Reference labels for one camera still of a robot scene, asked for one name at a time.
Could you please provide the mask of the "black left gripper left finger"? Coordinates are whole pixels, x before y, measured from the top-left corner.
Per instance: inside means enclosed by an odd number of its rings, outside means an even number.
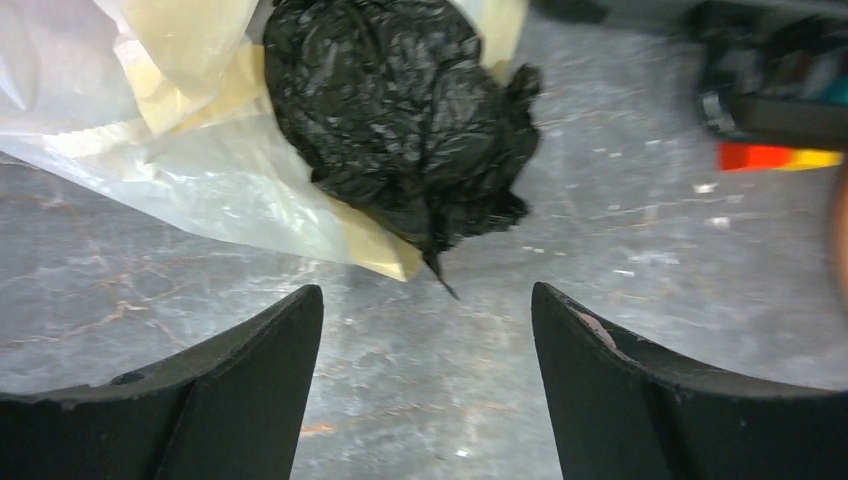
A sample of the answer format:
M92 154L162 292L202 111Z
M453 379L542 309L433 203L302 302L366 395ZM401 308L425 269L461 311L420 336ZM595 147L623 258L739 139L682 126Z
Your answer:
M109 383L1 397L5 479L287 479L324 314L306 285Z

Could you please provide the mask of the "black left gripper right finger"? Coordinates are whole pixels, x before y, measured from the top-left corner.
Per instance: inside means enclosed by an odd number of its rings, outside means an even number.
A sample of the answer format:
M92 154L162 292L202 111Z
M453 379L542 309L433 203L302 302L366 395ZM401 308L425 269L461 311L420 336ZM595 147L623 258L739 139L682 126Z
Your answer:
M567 479L843 479L847 395L676 353L535 284L532 327Z

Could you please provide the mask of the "black trash bag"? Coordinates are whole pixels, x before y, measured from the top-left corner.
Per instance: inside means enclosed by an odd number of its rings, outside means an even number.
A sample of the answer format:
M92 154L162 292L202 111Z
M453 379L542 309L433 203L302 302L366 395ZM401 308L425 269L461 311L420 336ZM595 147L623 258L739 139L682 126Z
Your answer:
M461 240L528 214L512 186L539 143L541 72L498 82L451 2L277 1L262 44L278 128L312 183L433 273Z

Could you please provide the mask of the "orange capybara trash bin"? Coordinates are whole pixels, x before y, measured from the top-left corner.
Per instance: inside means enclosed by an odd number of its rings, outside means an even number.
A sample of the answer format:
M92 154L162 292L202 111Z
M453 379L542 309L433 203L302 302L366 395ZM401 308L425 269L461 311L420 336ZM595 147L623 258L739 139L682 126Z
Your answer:
M828 224L830 271L844 308L847 308L847 177L836 184Z

